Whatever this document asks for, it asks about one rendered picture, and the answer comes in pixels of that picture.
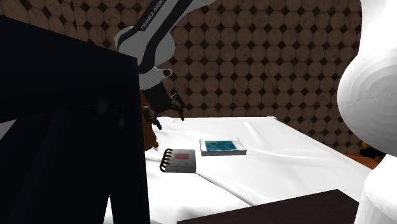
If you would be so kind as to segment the white book with teal cover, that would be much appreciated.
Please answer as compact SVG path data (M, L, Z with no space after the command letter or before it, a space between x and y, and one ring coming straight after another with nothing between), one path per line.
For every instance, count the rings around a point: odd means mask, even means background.
M247 155L247 149L238 139L200 139L202 156Z

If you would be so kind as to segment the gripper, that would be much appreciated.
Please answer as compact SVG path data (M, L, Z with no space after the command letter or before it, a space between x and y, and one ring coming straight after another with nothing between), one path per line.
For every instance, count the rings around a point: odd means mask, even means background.
M183 111L186 105L181 96L175 93L170 97L162 82L143 90L143 94L149 103L149 106L142 108L143 117L147 122L156 125L159 130L162 130L162 126L158 120L158 113L172 109L178 112L182 121L185 120Z

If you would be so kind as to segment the grey spiral-bound notebook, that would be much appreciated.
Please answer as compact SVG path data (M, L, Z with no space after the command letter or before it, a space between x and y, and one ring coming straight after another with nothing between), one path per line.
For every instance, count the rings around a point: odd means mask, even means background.
M197 169L195 150L166 149L160 170L169 173L195 173Z

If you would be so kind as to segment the white bed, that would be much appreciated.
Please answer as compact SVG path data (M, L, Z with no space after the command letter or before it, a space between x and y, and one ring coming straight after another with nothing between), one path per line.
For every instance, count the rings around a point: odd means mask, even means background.
M359 200L370 169L273 117L162 117L146 152L150 217L178 221L338 189ZM238 138L247 155L202 156L200 139ZM195 150L193 174L164 173L168 149Z

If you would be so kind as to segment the brown figure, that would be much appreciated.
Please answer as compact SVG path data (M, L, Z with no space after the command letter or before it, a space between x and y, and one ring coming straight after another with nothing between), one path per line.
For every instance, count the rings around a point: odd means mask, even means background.
M142 90L140 90L140 101L141 101L141 109L149 105ZM144 150L148 151L153 147L157 148L158 147L157 137L152 129L152 123L147 122L144 119L144 113L142 113L142 126L143 126Z

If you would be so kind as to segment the large white rounded object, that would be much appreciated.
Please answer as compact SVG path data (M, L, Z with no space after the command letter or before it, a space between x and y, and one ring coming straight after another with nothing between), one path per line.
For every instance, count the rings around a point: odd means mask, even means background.
M397 0L360 0L359 50L337 91L345 124L385 153L363 185L354 224L397 224Z

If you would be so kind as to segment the orange and black furniture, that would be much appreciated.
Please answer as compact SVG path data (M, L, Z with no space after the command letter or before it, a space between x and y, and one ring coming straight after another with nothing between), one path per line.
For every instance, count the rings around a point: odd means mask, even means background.
M386 154L375 149L366 142L362 142L360 144L359 154L345 155L370 169L374 169L381 163Z

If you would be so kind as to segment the large black furniture piece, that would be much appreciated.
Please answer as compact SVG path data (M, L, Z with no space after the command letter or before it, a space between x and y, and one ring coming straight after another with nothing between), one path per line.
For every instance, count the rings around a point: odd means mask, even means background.
M135 58L0 15L0 224L150 224Z

